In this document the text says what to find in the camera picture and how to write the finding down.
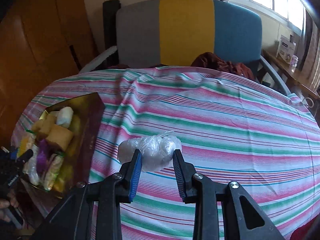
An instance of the plastic bag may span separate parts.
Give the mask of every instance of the plastic bag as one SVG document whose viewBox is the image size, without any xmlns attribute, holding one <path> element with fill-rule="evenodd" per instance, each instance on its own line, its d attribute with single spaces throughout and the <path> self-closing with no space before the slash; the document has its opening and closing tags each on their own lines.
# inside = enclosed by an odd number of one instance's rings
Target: plastic bag
<svg viewBox="0 0 320 240">
<path fill-rule="evenodd" d="M 61 165 L 63 163 L 63 157 L 58 154 L 52 154 L 51 163 L 49 169 L 44 177 L 43 187 L 49 191 L 52 189 L 54 182 L 60 172 Z"/>
<path fill-rule="evenodd" d="M 174 150 L 182 151 L 180 140 L 170 135 L 172 132 L 123 141 L 118 147 L 117 158 L 121 164 L 130 162 L 134 151 L 139 149 L 142 155 L 142 171 L 160 171 L 172 167 Z"/>
<path fill-rule="evenodd" d="M 39 144 L 39 151 L 36 159 L 36 171 L 40 178 L 42 178 L 49 165 L 49 146 L 45 139 L 42 139 Z"/>
<path fill-rule="evenodd" d="M 26 130 L 22 136 L 20 146 L 17 153 L 17 159 L 24 154 L 27 150 L 31 149 L 35 143 L 36 135 L 31 130 Z"/>
<path fill-rule="evenodd" d="M 32 146 L 33 156 L 23 167 L 23 172 L 28 174 L 30 182 L 37 186 L 39 184 L 39 176 L 37 173 L 37 155 L 39 148 L 36 145 Z"/>
</svg>

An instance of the wooden wardrobe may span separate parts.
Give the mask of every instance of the wooden wardrobe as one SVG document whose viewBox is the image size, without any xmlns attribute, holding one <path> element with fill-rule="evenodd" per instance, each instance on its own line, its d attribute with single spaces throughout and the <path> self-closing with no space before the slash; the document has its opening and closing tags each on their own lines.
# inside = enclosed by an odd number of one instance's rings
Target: wooden wardrobe
<svg viewBox="0 0 320 240">
<path fill-rule="evenodd" d="M 16 0 L 0 22 L 0 146 L 38 92 L 97 54 L 84 0 Z"/>
</svg>

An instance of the cardboard box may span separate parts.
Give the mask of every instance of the cardboard box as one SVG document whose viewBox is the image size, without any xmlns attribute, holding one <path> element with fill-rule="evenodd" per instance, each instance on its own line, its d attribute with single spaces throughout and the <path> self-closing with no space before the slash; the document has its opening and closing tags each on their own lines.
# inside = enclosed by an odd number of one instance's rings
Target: cardboard box
<svg viewBox="0 0 320 240">
<path fill-rule="evenodd" d="M 295 48 L 295 43 L 291 43 L 286 37 L 281 35 L 277 59 L 289 65 L 292 60 Z"/>
<path fill-rule="evenodd" d="M 74 136 L 65 151 L 63 164 L 50 194 L 63 197 L 77 182 L 88 183 L 91 159 L 105 106 L 98 93 L 71 98 L 53 106 L 49 106 L 42 113 L 40 119 L 55 111 L 70 106 L 73 111 L 69 130 Z M 42 186 L 33 187 L 43 190 Z"/>
</svg>

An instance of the striped blanket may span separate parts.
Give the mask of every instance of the striped blanket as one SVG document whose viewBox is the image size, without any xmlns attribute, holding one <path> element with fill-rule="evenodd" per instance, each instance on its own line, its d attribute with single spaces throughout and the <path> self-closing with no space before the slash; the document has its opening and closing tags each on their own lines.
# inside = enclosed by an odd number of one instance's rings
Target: striped blanket
<svg viewBox="0 0 320 240">
<path fill-rule="evenodd" d="M 314 118 L 294 94 L 229 73 L 160 67 L 64 78 L 30 102 L 12 144 L 45 107 L 91 92 L 106 106 L 91 183 L 119 171 L 122 141 L 173 130 L 186 162 L 216 182 L 241 183 L 286 239 L 318 214 L 320 130 Z M 173 168 L 142 173 L 133 203 L 121 204 L 123 239 L 192 239 L 194 212 L 194 205 L 181 202 Z"/>
</svg>

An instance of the brown box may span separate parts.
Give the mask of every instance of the brown box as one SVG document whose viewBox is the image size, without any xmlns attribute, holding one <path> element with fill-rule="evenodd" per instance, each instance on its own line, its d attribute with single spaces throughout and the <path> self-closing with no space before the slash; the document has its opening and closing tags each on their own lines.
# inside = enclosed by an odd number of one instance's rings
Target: brown box
<svg viewBox="0 0 320 240">
<path fill-rule="evenodd" d="M 69 127 L 74 136 L 65 151 L 60 173 L 51 190 L 58 197 L 63 197 L 78 181 L 88 183 L 91 159 L 105 109 L 99 94 L 92 93 L 49 106 L 40 119 L 66 106 L 70 106 L 74 112 Z"/>
</svg>

